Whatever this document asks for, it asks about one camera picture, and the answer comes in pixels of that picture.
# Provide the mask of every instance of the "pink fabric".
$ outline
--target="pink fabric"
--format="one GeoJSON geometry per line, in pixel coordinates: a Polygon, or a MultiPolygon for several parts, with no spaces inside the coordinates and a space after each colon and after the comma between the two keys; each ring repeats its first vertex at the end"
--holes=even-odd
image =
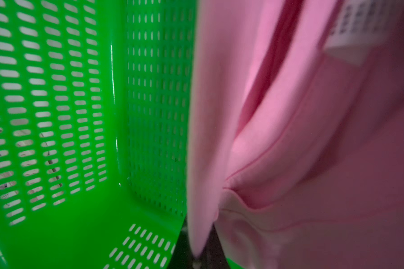
{"type": "Polygon", "coordinates": [[[336,1],[233,2],[202,1],[198,14],[193,253],[220,209],[226,256],[244,268],[404,268],[404,13],[356,67],[321,51],[336,1]],[[274,38],[281,25],[290,44],[274,38]],[[272,41],[286,46],[261,60],[272,41]]]}

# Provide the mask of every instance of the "pink sweatshirt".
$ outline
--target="pink sweatshirt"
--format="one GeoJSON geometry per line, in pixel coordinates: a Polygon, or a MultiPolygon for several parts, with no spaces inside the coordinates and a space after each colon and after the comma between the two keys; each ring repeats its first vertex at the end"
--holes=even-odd
{"type": "Polygon", "coordinates": [[[226,256],[244,268],[404,268],[404,12],[353,65],[323,51],[340,8],[200,1],[194,255],[218,217],[226,256]]]}

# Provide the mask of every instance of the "green basket wall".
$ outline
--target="green basket wall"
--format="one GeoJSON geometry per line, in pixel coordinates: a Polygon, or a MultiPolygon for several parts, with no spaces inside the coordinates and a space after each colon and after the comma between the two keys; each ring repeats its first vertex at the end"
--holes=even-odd
{"type": "Polygon", "coordinates": [[[0,268],[166,268],[195,1],[0,0],[0,268]]]}

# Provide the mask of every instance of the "white label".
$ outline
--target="white label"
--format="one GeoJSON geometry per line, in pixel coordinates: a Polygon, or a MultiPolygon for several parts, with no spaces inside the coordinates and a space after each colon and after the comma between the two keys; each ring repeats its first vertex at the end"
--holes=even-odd
{"type": "Polygon", "coordinates": [[[386,41],[403,8],[404,0],[345,0],[323,50],[361,65],[372,47],[386,41]]]}

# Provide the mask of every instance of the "green plastic basket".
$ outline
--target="green plastic basket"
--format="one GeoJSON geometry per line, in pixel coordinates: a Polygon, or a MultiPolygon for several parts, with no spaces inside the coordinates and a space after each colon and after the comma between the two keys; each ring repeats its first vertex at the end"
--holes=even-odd
{"type": "Polygon", "coordinates": [[[0,268],[166,268],[194,0],[0,0],[0,268]]]}

